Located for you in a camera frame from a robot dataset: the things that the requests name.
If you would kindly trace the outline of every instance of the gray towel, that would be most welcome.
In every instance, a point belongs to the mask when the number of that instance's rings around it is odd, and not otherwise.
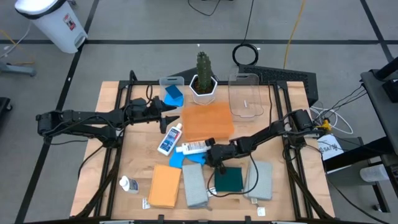
[[[257,198],[259,200],[271,200],[272,198],[272,164],[269,162],[255,161],[257,169],[259,171],[259,181],[256,187],[247,194],[244,194],[247,198]],[[246,176],[246,182],[244,185],[244,191],[252,189],[256,183],[256,168],[253,162],[250,162],[248,174]]]
[[[182,166],[188,208],[205,208],[209,201],[200,164]]]

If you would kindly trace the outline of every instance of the blue cloth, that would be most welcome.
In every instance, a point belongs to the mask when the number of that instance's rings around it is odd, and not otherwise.
[[[169,87],[166,87],[165,90],[173,99],[177,99],[182,96],[181,91],[178,90],[175,85],[170,85]]]
[[[169,94],[166,94],[166,96],[164,98],[164,103],[167,105],[170,105],[170,106],[180,107],[184,103],[184,97],[180,96],[176,99],[173,99]]]
[[[175,168],[182,168],[182,162],[184,160],[184,154],[182,152],[177,152],[175,150],[175,147],[172,152],[172,157],[169,160],[169,166],[170,167],[175,167]]]
[[[189,160],[191,160],[192,162],[197,162],[200,163],[201,165],[205,165],[205,154],[206,153],[197,153],[197,154],[190,154],[190,155],[186,155],[185,157]]]

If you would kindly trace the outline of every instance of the cactus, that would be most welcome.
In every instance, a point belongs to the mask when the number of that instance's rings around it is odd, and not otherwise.
[[[203,93],[211,87],[211,62],[209,56],[199,52],[197,58],[198,87]]]

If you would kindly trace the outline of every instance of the clear plastic container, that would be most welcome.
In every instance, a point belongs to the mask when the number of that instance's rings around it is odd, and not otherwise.
[[[163,77],[159,79],[159,85],[160,85],[160,94],[159,94],[159,98],[165,102],[166,104],[168,104],[168,100],[166,99],[167,96],[167,91],[166,88],[171,86],[171,85],[175,85],[178,90],[180,90],[180,92],[182,93],[182,97],[183,97],[183,102],[182,102],[182,106],[177,107],[177,109],[172,110],[172,112],[174,113],[181,113],[181,110],[185,104],[185,87],[184,87],[184,78],[183,77]]]
[[[234,121],[253,121],[263,114],[259,77],[256,74],[231,74],[228,94]]]

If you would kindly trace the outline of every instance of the yellow cable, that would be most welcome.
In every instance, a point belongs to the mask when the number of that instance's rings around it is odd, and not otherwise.
[[[0,32],[1,32],[5,37],[7,37],[7,39],[8,39],[9,41],[11,41],[12,44],[14,44],[16,47],[20,48],[21,51],[24,52],[24,53],[25,53],[28,57],[30,57],[30,59],[32,60],[31,62],[17,62],[17,63],[13,63],[13,65],[33,65],[33,64],[35,63],[35,60],[34,60],[33,56],[27,54],[21,46],[17,45],[17,43],[15,43],[15,42],[13,41],[13,39],[7,34],[6,31],[0,30]]]
[[[287,55],[289,54],[290,42],[291,42],[292,39],[293,39],[294,31],[296,31],[297,24],[298,24],[299,21],[300,21],[301,14],[303,13],[304,5],[305,5],[305,0],[303,0],[302,3],[301,3],[300,12],[298,13],[298,17],[297,17],[296,23],[294,24],[292,34],[290,35],[290,39],[289,39],[289,41],[287,42],[286,52],[285,52],[285,60],[284,60],[284,69],[285,69],[285,66],[286,66]]]

